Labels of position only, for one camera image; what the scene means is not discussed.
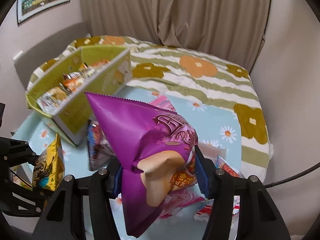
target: gray headboard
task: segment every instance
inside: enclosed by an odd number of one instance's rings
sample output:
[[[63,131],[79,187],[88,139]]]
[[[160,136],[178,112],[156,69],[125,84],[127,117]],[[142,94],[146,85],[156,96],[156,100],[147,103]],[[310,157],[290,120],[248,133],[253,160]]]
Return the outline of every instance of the gray headboard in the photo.
[[[27,89],[30,76],[39,65],[59,56],[73,40],[83,38],[87,33],[85,23],[77,23],[51,35],[24,52],[14,62],[23,87]]]

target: curtain fold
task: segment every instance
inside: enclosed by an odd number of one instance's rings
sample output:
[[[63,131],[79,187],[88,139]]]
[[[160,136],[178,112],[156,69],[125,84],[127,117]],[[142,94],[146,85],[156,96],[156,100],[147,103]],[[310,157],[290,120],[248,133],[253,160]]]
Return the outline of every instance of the curtain fold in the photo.
[[[213,54],[251,70],[270,0],[81,0],[93,35],[127,35]]]

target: black cable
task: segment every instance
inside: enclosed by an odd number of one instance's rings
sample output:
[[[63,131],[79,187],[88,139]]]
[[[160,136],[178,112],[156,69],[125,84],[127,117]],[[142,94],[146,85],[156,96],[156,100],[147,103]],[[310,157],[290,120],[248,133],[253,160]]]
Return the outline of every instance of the black cable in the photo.
[[[277,185],[284,184],[284,183],[286,183],[286,182],[292,181],[292,180],[294,180],[294,179],[300,178],[300,177],[302,177],[302,176],[304,176],[304,175],[307,175],[307,174],[309,174],[310,172],[312,172],[312,171],[314,171],[314,170],[316,170],[316,169],[318,169],[318,168],[320,168],[320,162],[317,163],[316,165],[312,166],[311,168],[309,168],[309,169],[307,169],[307,170],[305,170],[305,171],[303,171],[303,172],[300,172],[300,173],[298,173],[298,174],[296,174],[296,175],[294,175],[294,176],[292,176],[292,177],[289,177],[289,178],[287,178],[287,179],[280,180],[280,181],[278,181],[278,182],[273,182],[273,183],[267,184],[267,185],[265,185],[265,188],[274,187],[274,186],[277,186]]]
[[[15,176],[17,176],[24,184],[26,184],[28,187],[31,187],[31,188],[32,188],[32,186],[31,186],[29,183],[27,183],[24,179],[22,179],[20,176],[18,176],[14,171],[12,171],[11,169],[10,169],[10,171],[11,171]]]

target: yellow snack bag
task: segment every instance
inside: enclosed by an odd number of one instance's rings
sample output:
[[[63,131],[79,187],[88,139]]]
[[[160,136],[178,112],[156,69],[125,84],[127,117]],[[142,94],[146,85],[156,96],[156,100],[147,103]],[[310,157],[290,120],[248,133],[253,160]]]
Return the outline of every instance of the yellow snack bag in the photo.
[[[64,177],[60,135],[41,153],[33,169],[32,187],[55,191]]]

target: curtain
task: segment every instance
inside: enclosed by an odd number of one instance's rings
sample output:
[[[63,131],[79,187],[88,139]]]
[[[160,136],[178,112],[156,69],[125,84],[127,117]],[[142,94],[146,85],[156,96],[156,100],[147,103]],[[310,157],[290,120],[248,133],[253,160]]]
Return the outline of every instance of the curtain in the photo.
[[[270,0],[81,0],[94,35],[127,35],[195,49],[251,70]]]

